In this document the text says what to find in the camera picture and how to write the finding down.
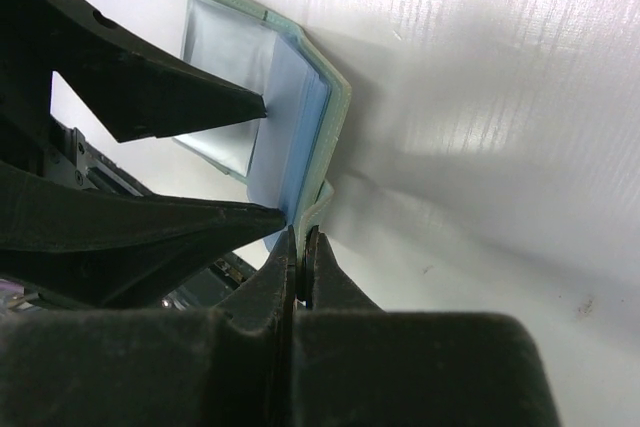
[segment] screw hole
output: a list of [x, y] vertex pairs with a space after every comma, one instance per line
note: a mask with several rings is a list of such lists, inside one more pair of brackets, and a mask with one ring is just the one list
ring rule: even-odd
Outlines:
[[96, 19], [96, 22], [98, 22], [101, 26], [106, 27], [107, 29], [115, 29], [118, 26], [118, 24], [116, 24], [111, 19], [107, 19], [104, 15], [102, 15], [102, 12], [97, 9], [94, 9], [93, 11], [93, 18]]

